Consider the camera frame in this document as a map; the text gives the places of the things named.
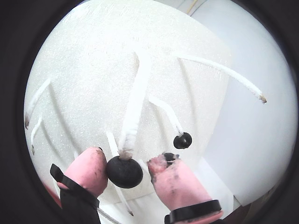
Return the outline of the pink tipped gripper finger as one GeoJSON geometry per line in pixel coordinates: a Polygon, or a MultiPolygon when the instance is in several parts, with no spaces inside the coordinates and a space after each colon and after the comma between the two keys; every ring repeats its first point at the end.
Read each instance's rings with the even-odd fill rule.
{"type": "Polygon", "coordinates": [[[222,224],[223,211],[178,154],[163,153],[147,162],[160,201],[170,210],[166,224],[222,224]]]}
{"type": "Polygon", "coordinates": [[[100,147],[82,152],[65,172],[52,164],[50,174],[60,189],[63,213],[76,224],[99,224],[98,196],[107,187],[107,160],[100,147]]]}

